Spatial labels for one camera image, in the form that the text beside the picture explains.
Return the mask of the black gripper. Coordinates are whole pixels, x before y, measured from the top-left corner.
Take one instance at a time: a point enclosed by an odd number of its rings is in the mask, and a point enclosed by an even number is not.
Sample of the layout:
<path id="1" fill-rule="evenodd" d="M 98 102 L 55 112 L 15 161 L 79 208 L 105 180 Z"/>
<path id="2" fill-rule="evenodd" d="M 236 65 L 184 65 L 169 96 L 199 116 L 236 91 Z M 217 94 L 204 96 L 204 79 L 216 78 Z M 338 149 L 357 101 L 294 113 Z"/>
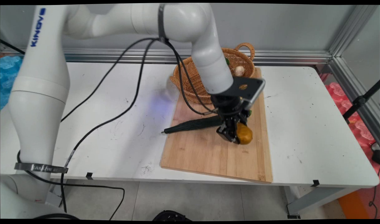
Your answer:
<path id="1" fill-rule="evenodd" d="M 217 133 L 226 141 L 240 144 L 237 136 L 238 122 L 247 126 L 251 116 L 249 102 L 237 96 L 211 95 L 211 102 L 217 109 L 217 114 L 223 121 Z"/>

